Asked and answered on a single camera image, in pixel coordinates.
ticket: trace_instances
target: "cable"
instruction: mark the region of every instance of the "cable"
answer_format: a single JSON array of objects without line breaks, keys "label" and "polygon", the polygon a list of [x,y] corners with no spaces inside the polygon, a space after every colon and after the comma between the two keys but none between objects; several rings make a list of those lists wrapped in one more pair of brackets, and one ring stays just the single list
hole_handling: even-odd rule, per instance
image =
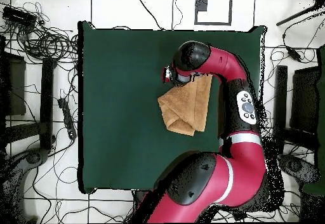
[{"label": "cable", "polygon": [[175,27],[177,26],[177,25],[180,25],[181,24],[181,22],[182,22],[182,20],[183,20],[183,13],[180,11],[180,9],[178,8],[178,6],[177,6],[177,0],[175,0],[175,6],[177,7],[177,9],[179,10],[179,12],[182,14],[182,17],[181,17],[181,19],[180,19],[180,22],[178,23],[178,24],[176,24],[173,28],[172,28],[172,30],[174,30],[175,29]]},{"label": "cable", "polygon": [[148,10],[148,8],[144,5],[144,3],[142,2],[142,0],[139,0],[139,1],[141,2],[142,6],[145,8],[145,10],[147,10],[147,12],[151,15],[151,17],[154,18],[154,20],[155,20],[157,26],[159,27],[159,29],[165,30],[164,28],[160,27],[160,25],[158,24],[155,16]]},{"label": "cable", "polygon": [[36,168],[36,175],[35,175],[35,178],[34,178],[34,180],[33,180],[33,182],[32,182],[32,187],[33,187],[35,193],[37,193],[39,196],[41,196],[42,198],[46,199],[46,200],[50,203],[50,206],[49,206],[48,210],[46,211],[46,213],[44,214],[44,216],[43,216],[42,219],[41,219],[40,224],[42,224],[42,222],[43,222],[45,216],[48,214],[48,211],[50,211],[50,209],[51,209],[51,207],[52,207],[52,203],[51,203],[51,201],[50,201],[48,198],[46,198],[45,196],[43,196],[42,194],[40,194],[40,193],[36,190],[36,188],[35,188],[35,181],[36,181],[37,176],[38,176],[38,167]]},{"label": "cable", "polygon": [[304,22],[306,20],[310,20],[311,18],[314,18],[316,16],[319,16],[319,15],[323,15],[325,13],[325,11],[322,11],[320,13],[316,13],[316,14],[313,14],[313,15],[310,15],[308,16],[307,18],[304,18],[303,20],[300,20],[298,22],[295,22],[293,24],[291,24],[290,26],[288,26],[286,28],[286,30],[284,31],[283,35],[282,35],[282,40],[283,40],[283,45],[286,47],[287,51],[288,51],[288,54],[296,61],[300,62],[300,63],[309,63],[309,62],[313,62],[313,59],[315,58],[315,51],[313,50],[314,52],[314,56],[313,56],[313,59],[311,60],[308,60],[306,59],[305,57],[305,53],[306,53],[306,50],[307,48],[310,46],[310,44],[312,43],[312,41],[314,40],[316,34],[317,34],[317,31],[321,28],[322,25],[324,25],[324,21],[325,21],[325,18],[322,20],[322,22],[319,24],[318,28],[316,29],[315,31],[315,34],[314,36],[312,37],[312,39],[310,40],[309,44],[307,45],[307,47],[305,48],[305,51],[303,52],[303,58],[301,58],[301,56],[298,54],[298,52],[296,52],[296,50],[294,48],[291,48],[289,47],[286,42],[285,42],[285,38],[286,38],[286,32],[288,29],[290,29],[292,26],[296,25],[296,24],[299,24],[300,22]]}]

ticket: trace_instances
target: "green tabletop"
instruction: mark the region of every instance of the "green tabletop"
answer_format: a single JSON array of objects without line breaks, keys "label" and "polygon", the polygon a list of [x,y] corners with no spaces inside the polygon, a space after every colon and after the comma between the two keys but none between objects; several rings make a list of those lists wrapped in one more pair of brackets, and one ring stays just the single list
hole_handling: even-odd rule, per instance
[{"label": "green tabletop", "polygon": [[180,135],[166,129],[157,102],[171,88],[161,82],[161,69],[184,42],[210,43],[239,55],[258,91],[264,30],[104,30],[84,22],[84,188],[151,189],[180,154],[218,151],[218,81],[211,84],[205,132]]}]

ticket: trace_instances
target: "black cable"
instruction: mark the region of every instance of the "black cable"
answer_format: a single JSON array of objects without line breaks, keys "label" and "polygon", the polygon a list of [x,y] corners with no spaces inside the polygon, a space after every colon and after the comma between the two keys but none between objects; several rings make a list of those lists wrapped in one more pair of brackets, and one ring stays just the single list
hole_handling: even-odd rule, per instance
[{"label": "black cable", "polygon": [[[316,14],[313,14],[313,15],[310,15],[310,16],[308,16],[307,18],[304,18],[303,20],[300,20],[300,21],[295,22],[295,23],[291,24],[290,26],[288,26],[288,27],[286,28],[286,30],[284,31],[283,35],[282,35],[283,45],[285,45],[285,47],[288,47],[288,45],[286,45],[286,42],[285,42],[285,40],[284,40],[284,39],[286,38],[286,32],[287,32],[288,29],[290,29],[292,26],[294,26],[294,25],[296,25],[296,24],[298,24],[298,23],[300,23],[300,22],[304,22],[304,21],[306,21],[306,20],[310,20],[311,18],[315,18],[315,17],[317,17],[317,16],[319,16],[319,15],[322,15],[322,14],[324,14],[324,13],[325,13],[325,11],[322,11],[322,12],[319,12],[319,13],[316,13]],[[321,25],[323,24],[324,21],[325,21],[325,19],[324,19],[324,20],[321,22],[321,24],[318,26],[318,28],[317,28],[317,30],[316,30],[316,32],[315,32],[315,34],[314,34],[312,40],[309,42],[307,48],[309,47],[309,45],[311,44],[311,42],[314,40],[314,38],[315,38],[315,36],[316,36],[316,34],[317,34],[317,31],[319,30],[319,28],[321,27]]]},{"label": "black cable", "polygon": [[144,5],[144,3],[142,2],[142,0],[139,0],[139,1],[141,2],[142,6],[145,8],[145,10],[147,10],[147,12],[151,15],[151,17],[154,18],[154,20],[155,20],[157,26],[159,27],[159,29],[164,30],[164,28],[160,27],[160,25],[158,24],[155,16],[148,10],[148,8]]},{"label": "black cable", "polygon": [[172,28],[172,30],[174,30],[175,27],[176,27],[177,25],[180,25],[181,22],[182,22],[182,20],[183,20],[183,13],[180,11],[180,9],[178,8],[178,6],[177,6],[176,3],[177,3],[177,0],[175,0],[175,6],[176,6],[176,8],[179,10],[179,12],[182,14],[182,17],[181,17],[181,19],[180,19],[180,22],[179,22],[178,24],[176,24],[176,25]]},{"label": "black cable", "polygon": [[[69,102],[69,96],[71,96],[73,98],[74,103],[77,105],[77,102],[76,102],[76,99],[75,99],[74,95],[71,94],[72,92],[78,93],[77,90],[76,90],[76,87],[74,86],[74,81],[75,81],[75,78],[77,77],[77,71],[76,71],[76,67],[77,67],[77,58],[76,58],[76,54],[77,54],[77,35],[73,36],[71,38],[71,40],[69,40],[69,36],[67,35],[66,30],[60,30],[60,29],[55,28],[55,27],[47,29],[46,27],[43,26],[44,23],[42,23],[42,21],[49,22],[50,19],[46,15],[42,14],[41,5],[39,3],[33,4],[35,6],[35,8],[36,8],[36,11],[30,12],[30,11],[27,11],[25,9],[26,4],[32,4],[32,3],[25,3],[23,5],[23,8],[16,8],[16,9],[22,10],[22,11],[24,11],[26,13],[30,13],[30,14],[35,15],[37,17],[37,25],[33,30],[30,30],[30,31],[26,31],[25,28],[23,28],[23,27],[18,27],[18,32],[16,32],[17,27],[15,27],[13,24],[10,24],[10,22],[6,21],[5,27],[3,27],[3,28],[5,28],[5,33],[7,33],[7,32],[11,33],[10,34],[10,39],[13,37],[14,34],[16,34],[17,35],[17,37],[16,37],[17,43],[21,48],[21,49],[13,49],[13,50],[16,50],[19,55],[20,55],[19,52],[24,52],[26,54],[26,57],[31,62],[31,63],[26,62],[27,64],[41,65],[42,63],[37,63],[33,59],[41,60],[42,58],[47,57],[47,56],[51,56],[52,58],[56,58],[56,60],[58,62],[58,66],[61,69],[64,69],[65,71],[68,72],[68,82],[70,84],[70,88],[69,88],[68,93],[65,94],[64,99],[65,100],[67,99],[67,102]],[[146,7],[145,7],[145,9],[152,15],[152,13]],[[116,28],[119,28],[119,27],[120,28],[124,27],[124,28],[130,29],[129,27],[126,27],[126,26],[117,26],[117,27],[114,27],[113,29],[116,29]],[[30,33],[34,33],[34,35],[36,35],[37,38],[36,39],[30,39],[29,36],[26,36],[27,34],[30,34]],[[64,60],[71,59],[71,61],[69,61],[69,62],[62,61],[63,59]],[[71,69],[66,69],[65,67],[60,65],[61,63],[73,63],[73,67]],[[36,92],[27,91],[28,93],[39,93],[35,84],[29,85],[29,86],[34,86],[35,89],[36,89]],[[30,107],[29,107],[29,110],[30,110],[30,113],[32,114],[32,117],[33,117],[35,123],[37,123],[37,121],[35,119],[35,116],[32,113]],[[74,113],[72,115],[73,119],[74,119],[74,114],[77,112],[77,110],[78,109],[75,109],[75,111],[74,111]],[[65,147],[65,148],[63,148],[63,149],[61,149],[59,151],[56,151],[56,146],[55,146],[54,153],[50,154],[48,157],[55,156],[57,153],[60,153],[61,151],[64,151],[64,153],[61,155],[61,157],[59,158],[59,160],[56,163],[54,163],[55,159],[53,159],[53,167],[52,168],[54,170],[55,170],[55,165],[60,161],[60,159],[63,157],[63,155],[65,154],[67,149],[69,147],[71,147],[73,144],[74,144],[74,141],[71,142],[67,147]],[[69,166],[69,167],[65,168],[60,173],[59,176],[57,175],[56,170],[55,170],[55,175],[58,178],[58,181],[61,181],[62,183],[69,183],[69,182],[63,181],[60,178],[61,174],[66,169],[69,169],[69,168],[74,168],[74,167]],[[43,178],[47,173],[49,173],[51,171],[51,169],[48,170],[41,178]],[[35,189],[35,184],[41,178],[38,179],[38,181],[36,181],[36,178],[37,178],[37,176],[34,178],[33,184],[32,184],[32,186],[30,188],[33,187],[34,190],[37,192],[37,190]],[[43,195],[40,195],[40,196],[44,200],[47,200],[47,201],[50,202],[50,207],[49,207],[46,214],[43,216],[43,218],[41,220],[41,223],[42,223],[45,216],[48,214],[48,212],[49,212],[49,210],[51,208],[51,201],[48,198],[45,198],[45,196],[43,196]],[[55,200],[56,200],[55,214],[47,222],[49,222],[50,220],[52,220],[56,216],[58,218],[58,222],[60,224],[60,223],[63,223],[62,222],[63,218],[67,214],[70,214],[70,213],[65,214],[63,216],[63,218],[60,219],[59,212],[60,212],[62,202],[58,201],[57,196],[56,196]],[[89,214],[89,209],[93,208],[93,209],[97,210],[99,213],[101,213],[102,215],[108,216],[110,218],[110,220],[116,221],[115,220],[116,218],[118,218],[118,217],[122,218],[122,216],[111,217],[111,216],[109,216],[109,215],[107,215],[105,213],[102,213],[97,208],[91,207],[90,204],[89,204],[89,200],[90,200],[90,198],[88,196],[88,208],[87,208],[88,209],[88,214]]]},{"label": "black cable", "polygon": [[42,198],[46,199],[46,200],[49,202],[49,204],[50,204],[48,210],[46,211],[46,213],[44,214],[44,216],[43,216],[42,219],[41,219],[40,224],[42,224],[42,222],[43,222],[45,216],[48,214],[48,211],[50,211],[50,209],[51,209],[51,207],[52,207],[52,203],[51,203],[51,201],[50,201],[48,198],[46,198],[45,196],[43,196],[42,194],[40,194],[40,193],[36,190],[36,188],[35,188],[35,181],[36,181],[37,176],[38,176],[38,167],[36,168],[36,175],[35,175],[35,178],[34,178],[34,180],[33,180],[33,182],[32,182],[32,187],[33,187],[35,193],[37,193],[37,194],[38,194],[39,196],[41,196]]},{"label": "black cable", "polygon": [[71,211],[71,212],[65,213],[64,216],[60,219],[60,221],[59,221],[58,224],[63,223],[63,222],[62,222],[63,219],[64,219],[68,214],[77,214],[77,213],[81,213],[81,212],[86,211],[86,210],[89,211],[90,208],[96,210],[97,212],[99,212],[99,213],[102,214],[103,216],[109,217],[110,220],[114,220],[116,223],[123,223],[123,221],[117,221],[117,220],[116,220],[116,218],[118,218],[118,217],[121,217],[121,218],[122,218],[122,216],[110,216],[110,215],[108,215],[108,214],[105,214],[104,212],[101,212],[98,208],[96,208],[96,207],[94,207],[94,206],[89,206],[89,207],[84,208],[84,209],[82,209],[82,210]]}]

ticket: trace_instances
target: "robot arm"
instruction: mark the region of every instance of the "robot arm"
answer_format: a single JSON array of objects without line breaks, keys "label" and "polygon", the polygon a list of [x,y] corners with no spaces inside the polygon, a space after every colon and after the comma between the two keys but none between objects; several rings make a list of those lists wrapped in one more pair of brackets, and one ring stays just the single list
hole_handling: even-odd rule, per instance
[{"label": "robot arm", "polygon": [[221,83],[219,152],[196,152],[178,163],[147,223],[195,222],[212,203],[243,206],[258,195],[265,181],[267,169],[258,118],[245,70],[237,58],[227,51],[189,41],[163,70],[164,81],[175,86],[204,74],[217,77]]}]

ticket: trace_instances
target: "towel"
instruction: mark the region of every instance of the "towel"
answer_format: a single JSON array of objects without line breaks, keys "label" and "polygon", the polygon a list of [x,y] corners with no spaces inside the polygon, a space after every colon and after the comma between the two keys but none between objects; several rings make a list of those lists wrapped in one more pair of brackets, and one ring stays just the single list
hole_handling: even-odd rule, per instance
[{"label": "towel", "polygon": [[194,131],[205,130],[211,78],[211,75],[196,77],[158,98],[167,130],[189,136],[194,136]]}]

